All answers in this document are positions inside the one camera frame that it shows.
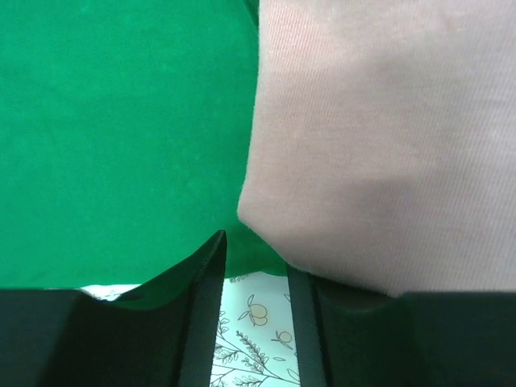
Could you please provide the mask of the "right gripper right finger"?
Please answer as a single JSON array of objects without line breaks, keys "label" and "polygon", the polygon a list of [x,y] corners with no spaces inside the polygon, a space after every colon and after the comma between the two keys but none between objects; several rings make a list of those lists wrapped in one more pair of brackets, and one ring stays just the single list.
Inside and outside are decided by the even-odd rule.
[{"label": "right gripper right finger", "polygon": [[512,386],[513,293],[391,298],[288,270],[303,386]]}]

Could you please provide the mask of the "green t shirt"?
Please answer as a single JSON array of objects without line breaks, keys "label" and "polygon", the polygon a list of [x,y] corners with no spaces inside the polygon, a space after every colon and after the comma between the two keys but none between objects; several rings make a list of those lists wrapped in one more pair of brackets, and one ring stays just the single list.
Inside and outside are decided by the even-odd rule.
[{"label": "green t shirt", "polygon": [[1,286],[139,284],[216,231],[228,277],[285,274],[236,216],[256,1],[1,4]]}]

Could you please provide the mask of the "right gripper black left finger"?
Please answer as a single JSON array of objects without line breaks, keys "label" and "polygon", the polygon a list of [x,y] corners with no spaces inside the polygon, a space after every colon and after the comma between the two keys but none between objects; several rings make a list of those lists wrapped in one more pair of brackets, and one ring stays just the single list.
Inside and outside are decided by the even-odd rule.
[{"label": "right gripper black left finger", "polygon": [[4,386],[207,386],[227,237],[113,301],[79,289],[1,292]]}]

